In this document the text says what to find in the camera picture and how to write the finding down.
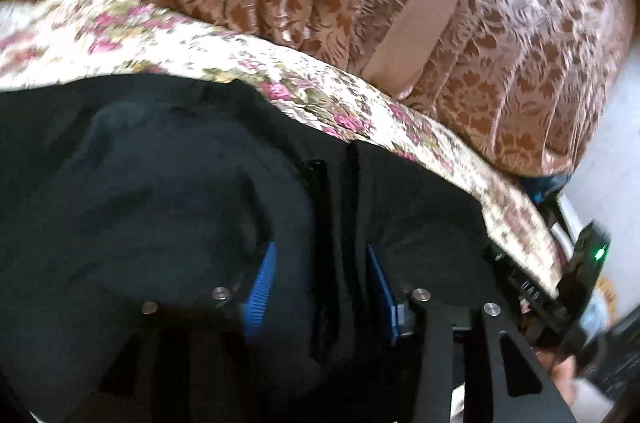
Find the floral fabric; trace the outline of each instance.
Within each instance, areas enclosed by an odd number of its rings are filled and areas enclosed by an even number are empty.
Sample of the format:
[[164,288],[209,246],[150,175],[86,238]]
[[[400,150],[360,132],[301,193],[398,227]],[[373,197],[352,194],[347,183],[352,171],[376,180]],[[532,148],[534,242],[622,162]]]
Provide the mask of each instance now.
[[139,0],[43,0],[29,14],[26,26],[0,37],[1,90],[142,71],[237,78],[303,124],[382,146],[471,193],[489,236],[554,291],[554,245],[529,199],[445,127],[356,76]]

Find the black metal bracket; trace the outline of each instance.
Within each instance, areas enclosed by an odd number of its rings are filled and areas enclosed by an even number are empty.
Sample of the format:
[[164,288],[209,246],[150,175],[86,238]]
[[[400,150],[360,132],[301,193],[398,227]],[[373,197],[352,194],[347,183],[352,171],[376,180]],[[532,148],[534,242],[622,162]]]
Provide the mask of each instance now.
[[586,343],[579,321],[587,306],[609,250],[610,237],[596,222],[578,237],[574,255],[562,270],[558,297],[549,295],[507,252],[495,244],[487,259],[496,273],[529,303],[531,316],[525,333],[530,345],[557,349],[564,357],[577,355]]
[[499,306],[470,310],[415,296],[410,294],[422,363],[409,421],[449,422],[455,337],[465,345],[465,422],[575,423],[529,343]]

